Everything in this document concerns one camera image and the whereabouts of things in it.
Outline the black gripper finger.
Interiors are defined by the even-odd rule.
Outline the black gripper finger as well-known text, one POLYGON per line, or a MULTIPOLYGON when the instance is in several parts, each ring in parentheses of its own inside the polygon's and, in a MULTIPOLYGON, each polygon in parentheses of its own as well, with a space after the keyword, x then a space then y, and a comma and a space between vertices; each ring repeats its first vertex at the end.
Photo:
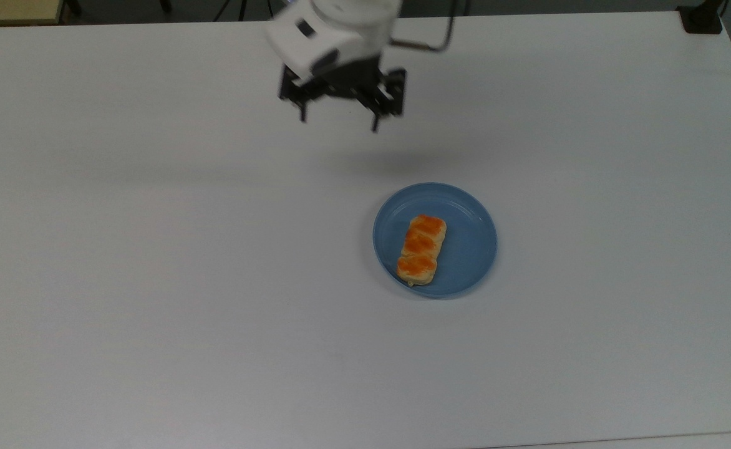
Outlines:
POLYGON ((309 96, 306 89, 296 84, 297 80, 300 80, 300 78, 287 65, 283 65, 278 98, 296 106, 299 111, 300 122, 306 123, 309 96))
POLYGON ((374 81, 367 85, 365 95, 369 101, 368 108, 373 113, 373 133, 378 132, 383 119, 404 116, 406 82, 407 70, 404 68, 388 72, 376 70, 374 81))

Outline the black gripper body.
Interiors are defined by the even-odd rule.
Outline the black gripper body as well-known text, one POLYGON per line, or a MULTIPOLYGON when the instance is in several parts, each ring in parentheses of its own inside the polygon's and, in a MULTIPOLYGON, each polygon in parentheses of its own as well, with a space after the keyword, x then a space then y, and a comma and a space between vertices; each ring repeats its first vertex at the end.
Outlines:
POLYGON ((382 102, 384 94, 379 85, 382 71, 379 66, 382 56, 350 60, 342 63, 337 55, 324 55, 311 65, 312 79, 306 82, 306 100, 320 97, 340 99, 363 99, 382 102))

